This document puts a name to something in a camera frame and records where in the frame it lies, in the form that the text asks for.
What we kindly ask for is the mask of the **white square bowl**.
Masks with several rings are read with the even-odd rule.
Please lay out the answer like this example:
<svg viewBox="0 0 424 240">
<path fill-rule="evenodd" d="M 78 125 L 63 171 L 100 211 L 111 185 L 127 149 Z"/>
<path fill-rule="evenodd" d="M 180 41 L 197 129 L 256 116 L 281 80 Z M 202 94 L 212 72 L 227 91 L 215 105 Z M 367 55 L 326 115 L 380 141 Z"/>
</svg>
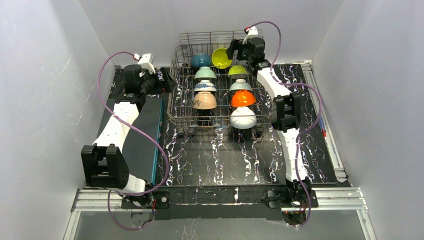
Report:
<svg viewBox="0 0 424 240">
<path fill-rule="evenodd" d="M 233 76 L 233 75 L 247 75 L 248 72 L 245 69 L 245 67 L 243 65 L 234 65 L 232 66 L 229 71 L 228 71 L 228 75 L 229 76 Z"/>
</svg>

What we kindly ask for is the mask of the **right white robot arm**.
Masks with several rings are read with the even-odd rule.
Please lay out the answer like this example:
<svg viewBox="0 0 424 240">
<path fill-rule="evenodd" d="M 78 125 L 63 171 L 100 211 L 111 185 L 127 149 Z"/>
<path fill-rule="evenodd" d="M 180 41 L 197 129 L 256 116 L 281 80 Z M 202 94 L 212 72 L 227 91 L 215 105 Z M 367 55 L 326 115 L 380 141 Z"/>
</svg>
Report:
<svg viewBox="0 0 424 240">
<path fill-rule="evenodd" d="M 286 181 L 301 183 L 307 179 L 303 162 L 298 159 L 300 144 L 297 140 L 301 123 L 301 96 L 292 93 L 278 79 L 271 63 L 265 59 L 265 40 L 255 36 L 247 40 L 232 39 L 226 55 L 245 61 L 248 71 L 264 87 L 271 97 L 270 121 L 282 144 L 286 164 Z"/>
</svg>

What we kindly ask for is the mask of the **green celadon bowl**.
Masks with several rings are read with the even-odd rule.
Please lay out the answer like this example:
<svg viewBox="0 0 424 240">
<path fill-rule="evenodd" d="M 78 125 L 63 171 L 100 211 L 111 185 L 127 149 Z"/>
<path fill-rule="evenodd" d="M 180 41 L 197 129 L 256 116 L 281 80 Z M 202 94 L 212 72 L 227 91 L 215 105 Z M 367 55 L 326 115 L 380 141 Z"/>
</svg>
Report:
<svg viewBox="0 0 424 240">
<path fill-rule="evenodd" d="M 194 79 L 203 79 L 203 78 L 216 79 L 217 76 L 214 73 L 214 71 L 211 70 L 209 66 L 202 66 L 195 73 Z"/>
</svg>

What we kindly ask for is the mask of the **white ribbed bowl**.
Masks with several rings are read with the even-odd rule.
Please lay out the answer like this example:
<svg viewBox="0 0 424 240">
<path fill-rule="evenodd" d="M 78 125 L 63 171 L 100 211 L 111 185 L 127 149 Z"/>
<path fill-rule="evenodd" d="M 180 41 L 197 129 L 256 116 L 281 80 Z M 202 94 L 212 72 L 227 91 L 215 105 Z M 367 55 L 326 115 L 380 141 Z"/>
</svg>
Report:
<svg viewBox="0 0 424 240">
<path fill-rule="evenodd" d="M 230 115 L 230 125 L 236 129 L 250 129 L 256 124 L 256 114 L 247 106 L 237 107 Z"/>
</svg>

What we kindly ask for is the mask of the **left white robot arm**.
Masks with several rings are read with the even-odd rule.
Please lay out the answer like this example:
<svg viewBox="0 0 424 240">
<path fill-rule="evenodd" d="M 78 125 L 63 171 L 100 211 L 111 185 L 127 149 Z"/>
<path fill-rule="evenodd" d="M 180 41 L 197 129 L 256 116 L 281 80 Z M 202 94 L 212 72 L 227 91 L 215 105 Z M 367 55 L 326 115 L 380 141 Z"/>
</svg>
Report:
<svg viewBox="0 0 424 240">
<path fill-rule="evenodd" d="M 119 191 L 133 196 L 150 193 L 146 180 L 130 174 L 122 154 L 125 140 L 148 95 L 170 93 L 176 82 L 166 67 L 154 73 L 138 64 L 123 68 L 123 85 L 104 129 L 91 145 L 81 149 L 85 182 L 89 187 Z"/>
</svg>

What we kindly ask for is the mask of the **grey wire dish rack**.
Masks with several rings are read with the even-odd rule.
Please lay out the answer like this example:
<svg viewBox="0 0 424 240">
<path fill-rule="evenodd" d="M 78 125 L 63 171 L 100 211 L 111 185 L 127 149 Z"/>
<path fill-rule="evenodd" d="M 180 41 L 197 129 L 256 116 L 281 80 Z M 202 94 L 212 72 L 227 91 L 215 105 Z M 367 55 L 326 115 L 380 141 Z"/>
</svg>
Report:
<svg viewBox="0 0 424 240">
<path fill-rule="evenodd" d="M 210 110 L 199 110 L 193 107 L 195 102 L 195 86 L 199 83 L 195 74 L 199 67 L 192 66 L 192 58 L 199 54 L 209 57 L 219 48 L 229 48 L 232 40 L 243 40 L 245 33 L 242 30 L 233 31 L 203 31 L 186 32 L 179 36 L 179 45 L 175 49 L 174 59 L 171 63 L 170 74 L 177 83 L 167 102 L 166 113 L 174 124 L 179 135 L 194 135 L 200 130 L 229 128 L 230 116 L 234 111 L 231 99 L 235 91 L 230 86 L 236 78 L 229 76 L 230 68 L 242 66 L 248 68 L 246 61 L 234 58 L 226 67 L 210 65 L 215 78 L 210 81 L 215 85 L 217 106 Z"/>
</svg>

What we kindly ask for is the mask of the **blue floral bowl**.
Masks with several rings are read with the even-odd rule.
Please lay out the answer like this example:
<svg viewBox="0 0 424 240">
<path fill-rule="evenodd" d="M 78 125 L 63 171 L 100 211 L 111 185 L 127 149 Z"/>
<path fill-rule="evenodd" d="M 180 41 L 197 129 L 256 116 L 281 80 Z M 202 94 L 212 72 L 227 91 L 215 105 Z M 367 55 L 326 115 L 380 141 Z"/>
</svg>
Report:
<svg viewBox="0 0 424 240">
<path fill-rule="evenodd" d="M 194 87 L 194 92 L 216 92 L 216 86 L 209 79 L 202 79 Z"/>
</svg>

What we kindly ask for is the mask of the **tan interior dark bowl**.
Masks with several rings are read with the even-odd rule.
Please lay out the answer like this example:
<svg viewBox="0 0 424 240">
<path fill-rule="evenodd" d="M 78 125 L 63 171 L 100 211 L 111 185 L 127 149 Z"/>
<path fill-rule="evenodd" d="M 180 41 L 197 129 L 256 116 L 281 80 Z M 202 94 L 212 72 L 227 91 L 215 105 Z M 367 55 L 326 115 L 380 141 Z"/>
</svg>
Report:
<svg viewBox="0 0 424 240">
<path fill-rule="evenodd" d="M 204 52 L 195 53 L 190 60 L 190 66 L 192 68 L 210 67 L 211 65 L 211 57 Z"/>
</svg>

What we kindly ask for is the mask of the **cream white round bowl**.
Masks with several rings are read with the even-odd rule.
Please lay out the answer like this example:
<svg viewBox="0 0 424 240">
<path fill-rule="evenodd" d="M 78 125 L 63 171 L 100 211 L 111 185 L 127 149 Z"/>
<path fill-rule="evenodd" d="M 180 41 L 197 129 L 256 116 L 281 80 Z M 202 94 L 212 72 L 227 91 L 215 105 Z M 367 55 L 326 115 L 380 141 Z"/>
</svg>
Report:
<svg viewBox="0 0 424 240">
<path fill-rule="evenodd" d="M 214 109 L 217 107 L 217 100 L 211 92 L 201 91 L 194 96 L 192 107 L 197 110 Z"/>
</svg>

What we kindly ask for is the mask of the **orange striped bowl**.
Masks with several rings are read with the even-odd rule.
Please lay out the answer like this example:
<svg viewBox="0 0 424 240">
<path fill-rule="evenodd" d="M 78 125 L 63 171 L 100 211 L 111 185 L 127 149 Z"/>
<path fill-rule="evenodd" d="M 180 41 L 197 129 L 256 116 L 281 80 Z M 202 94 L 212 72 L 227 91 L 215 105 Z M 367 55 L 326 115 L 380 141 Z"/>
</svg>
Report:
<svg viewBox="0 0 424 240">
<path fill-rule="evenodd" d="M 231 98 L 231 106 L 234 108 L 247 107 L 255 103 L 255 96 L 248 90 L 238 90 Z"/>
</svg>

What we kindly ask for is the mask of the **pale green shallow bowl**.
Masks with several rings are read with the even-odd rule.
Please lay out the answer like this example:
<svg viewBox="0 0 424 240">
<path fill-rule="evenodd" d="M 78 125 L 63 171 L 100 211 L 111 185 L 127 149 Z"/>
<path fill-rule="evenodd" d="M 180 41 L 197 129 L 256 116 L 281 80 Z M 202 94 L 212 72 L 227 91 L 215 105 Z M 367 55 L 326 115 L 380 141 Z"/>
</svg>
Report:
<svg viewBox="0 0 424 240">
<path fill-rule="evenodd" d="M 231 86 L 229 87 L 229 91 L 231 93 L 235 93 L 236 91 L 242 91 L 242 90 L 246 90 L 249 92 L 253 91 L 250 84 L 247 83 L 246 79 L 243 79 L 243 78 L 236 79 L 235 82 L 232 83 Z"/>
</svg>

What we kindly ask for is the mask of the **yellow rimmed bowl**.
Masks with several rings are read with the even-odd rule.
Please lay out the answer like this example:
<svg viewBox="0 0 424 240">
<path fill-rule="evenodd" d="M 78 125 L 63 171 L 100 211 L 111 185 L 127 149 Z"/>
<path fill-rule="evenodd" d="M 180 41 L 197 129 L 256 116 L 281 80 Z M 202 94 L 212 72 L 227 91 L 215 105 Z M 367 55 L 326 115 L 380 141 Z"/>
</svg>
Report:
<svg viewBox="0 0 424 240">
<path fill-rule="evenodd" d="M 217 48 L 211 55 L 213 66 L 218 69 L 226 69 L 231 66 L 232 59 L 229 59 L 225 47 Z"/>
</svg>

